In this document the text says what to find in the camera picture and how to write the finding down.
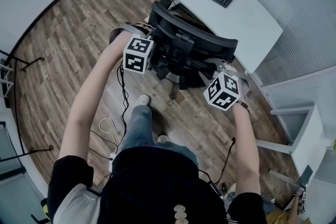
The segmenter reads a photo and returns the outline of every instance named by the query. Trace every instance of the floor plank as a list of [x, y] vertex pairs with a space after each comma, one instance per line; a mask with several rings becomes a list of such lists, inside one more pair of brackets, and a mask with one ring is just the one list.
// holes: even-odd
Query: floor plank
[[[58, 157], [71, 104], [85, 78], [108, 45], [109, 31], [126, 22], [143, 20], [155, 0], [60, 0], [34, 26], [23, 40], [15, 56], [27, 61], [45, 57], [29, 67], [27, 72], [17, 74], [17, 106], [19, 127], [28, 148], [54, 146], [52, 152], [41, 152], [32, 158], [44, 179], [49, 182], [53, 163]], [[103, 118], [113, 119], [119, 134], [123, 133], [120, 115], [123, 111], [121, 88], [112, 71], [99, 104], [92, 129], [102, 137], [111, 137], [99, 131]], [[171, 84], [159, 81], [153, 71], [144, 76], [126, 73], [125, 83], [130, 94], [130, 109], [143, 93], [152, 97], [152, 107], [159, 126], [171, 140], [189, 147], [198, 157], [200, 168], [217, 181], [224, 165], [231, 139], [235, 135], [233, 116], [210, 107], [203, 98], [204, 89], [179, 91], [176, 100], [169, 98]], [[265, 98], [253, 86], [249, 98], [251, 121], [257, 138], [285, 143], [286, 137], [273, 116], [269, 115]], [[113, 132], [110, 123], [104, 122], [106, 131]], [[92, 134], [90, 146], [104, 156], [114, 150]], [[235, 147], [222, 181], [228, 186], [236, 180]], [[270, 169], [297, 178], [290, 156], [259, 149], [260, 182], [264, 194], [288, 193], [290, 186], [267, 174]], [[94, 184], [108, 174], [108, 161], [89, 153], [88, 162], [94, 167]], [[286, 199], [277, 196], [279, 201]]]

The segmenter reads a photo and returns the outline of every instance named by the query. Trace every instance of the white button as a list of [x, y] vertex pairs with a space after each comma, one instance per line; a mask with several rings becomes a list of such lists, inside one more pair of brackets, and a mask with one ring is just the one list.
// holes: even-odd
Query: white button
[[175, 212], [184, 212], [185, 211], [185, 207], [183, 205], [177, 205], [174, 207], [174, 211]]
[[185, 212], [177, 212], [175, 214], [175, 218], [186, 218], [187, 217], [187, 214]]
[[175, 221], [175, 224], [188, 224], [188, 220], [185, 218], [179, 218], [177, 221]]

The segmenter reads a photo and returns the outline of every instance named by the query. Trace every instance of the black office chair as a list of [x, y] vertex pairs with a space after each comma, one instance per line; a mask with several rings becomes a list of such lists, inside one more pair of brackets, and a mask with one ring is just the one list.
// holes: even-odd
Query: black office chair
[[152, 5], [149, 24], [156, 28], [151, 32], [156, 48], [151, 66], [160, 80], [169, 79], [179, 84], [181, 90], [203, 87], [205, 83], [198, 72], [212, 79], [216, 71], [215, 64], [204, 60], [219, 58], [232, 62], [238, 40], [218, 37], [171, 14], [170, 4], [170, 0], [161, 0]]

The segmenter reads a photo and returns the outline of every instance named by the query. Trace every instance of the watch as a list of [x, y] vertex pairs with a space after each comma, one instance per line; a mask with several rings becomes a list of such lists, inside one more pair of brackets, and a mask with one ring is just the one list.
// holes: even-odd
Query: watch
[[246, 103], [238, 101], [237, 104], [240, 104], [244, 109], [248, 111], [248, 113], [250, 113], [250, 108], [248, 107]]

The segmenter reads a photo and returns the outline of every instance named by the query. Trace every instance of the white sneaker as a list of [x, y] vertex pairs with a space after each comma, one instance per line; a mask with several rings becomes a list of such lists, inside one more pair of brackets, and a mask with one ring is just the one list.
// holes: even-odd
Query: white sneaker
[[136, 101], [136, 106], [138, 105], [149, 105], [151, 98], [148, 95], [141, 95], [138, 100]]
[[160, 135], [157, 139], [158, 139], [158, 143], [162, 143], [162, 144], [170, 141], [169, 137], [166, 135]]

